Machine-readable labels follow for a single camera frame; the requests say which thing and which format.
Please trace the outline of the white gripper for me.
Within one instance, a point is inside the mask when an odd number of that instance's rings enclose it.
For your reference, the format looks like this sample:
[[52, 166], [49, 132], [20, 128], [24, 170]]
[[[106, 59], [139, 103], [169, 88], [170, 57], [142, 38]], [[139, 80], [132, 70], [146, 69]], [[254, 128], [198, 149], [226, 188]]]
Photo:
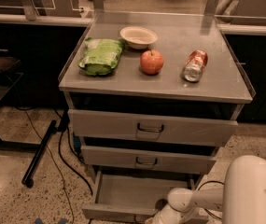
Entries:
[[166, 204], [152, 219], [152, 224], [182, 224], [182, 214]]

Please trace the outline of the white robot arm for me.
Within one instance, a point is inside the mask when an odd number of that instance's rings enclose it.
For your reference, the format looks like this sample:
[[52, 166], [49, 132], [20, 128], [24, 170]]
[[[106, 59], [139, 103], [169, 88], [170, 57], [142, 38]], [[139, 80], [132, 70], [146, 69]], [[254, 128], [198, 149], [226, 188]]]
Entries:
[[222, 213], [222, 224], [266, 224], [266, 160], [235, 159], [219, 189], [172, 189], [152, 224], [184, 224], [202, 209]]

